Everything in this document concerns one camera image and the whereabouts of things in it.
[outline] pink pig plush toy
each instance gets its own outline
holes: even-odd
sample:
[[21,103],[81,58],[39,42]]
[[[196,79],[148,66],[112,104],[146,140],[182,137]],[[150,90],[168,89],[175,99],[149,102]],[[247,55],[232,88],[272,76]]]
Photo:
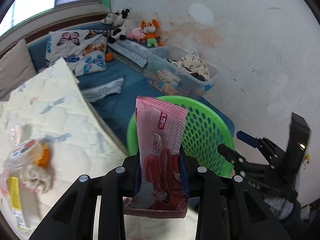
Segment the pink pig plush toy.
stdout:
[[139,28],[131,27],[130,31],[131,33],[128,35],[128,38],[130,40],[136,40],[139,43],[146,43],[146,41],[142,39],[146,35],[144,34],[143,30],[140,27]]

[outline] pink snack package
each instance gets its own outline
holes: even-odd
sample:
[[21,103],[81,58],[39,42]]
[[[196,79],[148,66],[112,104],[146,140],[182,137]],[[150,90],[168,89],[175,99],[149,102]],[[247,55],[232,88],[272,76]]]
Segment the pink snack package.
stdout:
[[188,197],[179,175],[180,145],[188,111],[157,98],[137,97],[139,194],[124,200],[124,214],[184,218]]

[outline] silver screw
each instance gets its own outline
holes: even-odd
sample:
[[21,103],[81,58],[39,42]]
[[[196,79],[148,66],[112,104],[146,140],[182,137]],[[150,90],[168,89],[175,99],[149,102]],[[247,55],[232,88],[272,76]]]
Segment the silver screw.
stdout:
[[116,173],[123,173],[124,171],[125,171],[125,168],[122,166],[116,168]]
[[241,182],[241,181],[243,180],[242,177],[239,176],[239,175],[234,176],[233,179],[234,179],[236,182]]
[[198,171],[199,171],[200,173],[206,173],[206,172],[207,172],[207,168],[206,168],[206,167],[203,167],[203,166],[200,166],[200,167],[198,167]]
[[87,181],[88,180],[88,176],[87,175],[82,175],[82,176],[80,176],[80,178],[79,178],[79,181],[81,181],[81,182],[85,182],[85,181]]

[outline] fox plush toy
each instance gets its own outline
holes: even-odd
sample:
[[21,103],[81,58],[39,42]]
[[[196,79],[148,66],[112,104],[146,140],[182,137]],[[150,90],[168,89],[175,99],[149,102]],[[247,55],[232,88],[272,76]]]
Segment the fox plush toy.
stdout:
[[150,48],[151,46],[162,46],[162,44],[159,42],[160,36],[155,34],[158,27],[158,22],[155,19],[152,20],[152,23],[146,23],[145,21],[141,22],[141,29],[146,35],[142,39],[147,41],[148,48]]

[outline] quilted blanket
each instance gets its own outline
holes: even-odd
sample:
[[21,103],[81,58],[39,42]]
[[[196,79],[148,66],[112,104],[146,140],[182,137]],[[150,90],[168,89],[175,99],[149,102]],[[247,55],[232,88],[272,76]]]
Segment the quilted blanket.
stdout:
[[[126,157],[121,143],[85,101],[77,79],[63,59],[14,90],[8,102],[1,102],[0,172],[14,148],[11,128],[17,124],[24,127],[24,139],[45,138],[52,149],[53,189],[37,196],[40,219],[80,175],[105,175]],[[17,229],[6,199],[1,198],[0,210],[7,222],[20,239],[28,239],[30,234]],[[99,202],[94,239],[98,217]],[[196,220],[192,211],[183,220],[125,216],[127,239],[194,239]]]

